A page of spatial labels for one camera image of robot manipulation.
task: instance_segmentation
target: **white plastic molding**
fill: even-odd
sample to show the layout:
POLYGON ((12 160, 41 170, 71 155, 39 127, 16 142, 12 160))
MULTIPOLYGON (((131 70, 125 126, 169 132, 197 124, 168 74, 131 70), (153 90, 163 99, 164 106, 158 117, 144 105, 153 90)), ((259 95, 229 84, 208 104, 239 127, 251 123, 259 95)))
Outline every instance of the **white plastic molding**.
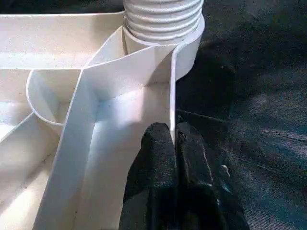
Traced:
POLYGON ((0 15, 0 229, 117 229, 145 129, 164 122, 174 139, 175 82, 193 66, 202 1, 163 1, 171 30, 161 0, 135 1, 127 18, 0 15), (157 27, 137 21, 153 9, 157 27))

